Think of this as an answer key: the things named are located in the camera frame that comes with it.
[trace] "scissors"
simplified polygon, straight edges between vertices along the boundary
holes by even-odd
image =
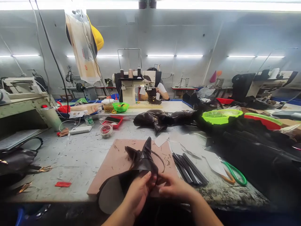
[[[222,163],[224,163],[224,164],[228,167],[228,169],[229,169],[229,171],[230,171],[230,172],[228,172],[228,171],[226,170],[226,173],[227,173],[227,175],[230,177],[231,180],[229,180],[227,177],[221,175],[221,177],[222,177],[225,181],[229,182],[230,184],[235,184],[235,182],[237,182],[237,183],[239,183],[241,186],[246,186],[246,185],[247,185],[248,181],[247,181],[246,177],[242,174],[242,172],[240,172],[237,168],[235,168],[234,166],[232,166],[230,163],[228,163],[228,162],[222,160],[220,157],[219,157],[219,160],[220,160]],[[239,176],[241,176],[242,181],[239,180],[239,179],[237,178],[237,176],[235,175],[235,173],[233,172],[233,170],[234,170],[235,172],[237,172],[237,174],[238,174]]]

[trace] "gray wall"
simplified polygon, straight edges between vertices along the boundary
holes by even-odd
[[[41,11],[51,46],[60,63],[63,74],[67,65],[78,75],[72,48],[66,38],[63,10]],[[222,70],[224,86],[232,86],[231,79],[239,73],[257,72],[264,58],[227,58],[228,55],[267,56],[275,48],[300,47],[301,14],[267,12],[218,12],[199,10],[87,10],[91,23],[104,38],[99,55],[117,54],[118,48],[142,49],[142,69],[161,64],[162,78],[170,73],[174,77],[163,79],[164,86],[172,95],[170,86],[178,85],[182,73],[190,78],[189,85],[201,85],[206,66],[216,48],[204,84],[209,82],[215,70]],[[62,80],[54,63],[39,20],[46,70],[50,76],[50,91],[57,97],[63,91]],[[13,54],[40,54],[33,11],[1,11],[0,34]],[[202,58],[148,58],[148,54],[191,54]],[[10,55],[0,40],[0,55]],[[121,67],[136,69],[136,52],[122,53]],[[274,51],[283,59],[268,59],[262,69],[280,67],[282,70],[301,71],[301,50]],[[42,57],[17,58],[23,70],[35,69],[44,78]],[[119,71],[117,58],[99,58],[104,78],[111,78]],[[0,77],[16,77],[20,70],[13,58],[0,58]]]

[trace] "forearm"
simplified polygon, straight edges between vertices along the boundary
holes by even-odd
[[[147,100],[147,96],[143,95],[143,94],[140,94],[140,100],[142,100],[142,101]]]
[[[161,94],[161,96],[163,97],[163,99],[165,99],[165,100],[168,100],[168,99],[169,99],[169,95],[168,95],[167,92],[165,92],[165,93],[160,93],[160,94]]]
[[[125,202],[122,202],[102,226],[133,226],[134,222],[135,216],[131,208]]]
[[[190,208],[196,226],[222,226],[223,224],[215,215],[206,200],[198,192],[190,199]]]

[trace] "worker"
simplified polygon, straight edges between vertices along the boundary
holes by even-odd
[[[147,69],[147,71],[158,71],[156,68],[154,67],[150,67],[149,69]],[[156,95],[156,99],[157,100],[170,100],[169,99],[169,95],[166,92],[166,89],[164,88],[164,85],[162,83],[159,83],[158,86],[156,87],[157,90],[157,95]],[[144,87],[141,87],[140,90],[140,100],[145,101],[148,99],[148,95],[144,90]]]
[[[103,226],[134,225],[135,219],[144,207],[150,189],[155,186],[153,181],[156,181],[156,176],[150,178],[151,172],[148,172],[144,176],[140,175],[133,180],[123,202],[103,223]],[[168,174],[159,173],[159,180],[166,182],[165,186],[159,188],[159,195],[179,199],[190,204],[196,226],[223,225],[201,194],[189,184]]]

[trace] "water bottle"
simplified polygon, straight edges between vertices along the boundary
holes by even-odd
[[[105,114],[105,112],[102,109],[102,107],[99,107],[97,115],[98,115],[98,120],[99,120],[100,124],[103,124],[106,119],[106,117],[104,117],[104,114]]]
[[[94,126],[94,121],[93,121],[91,115],[88,114],[87,110],[84,110],[84,119],[86,121],[87,126]]]

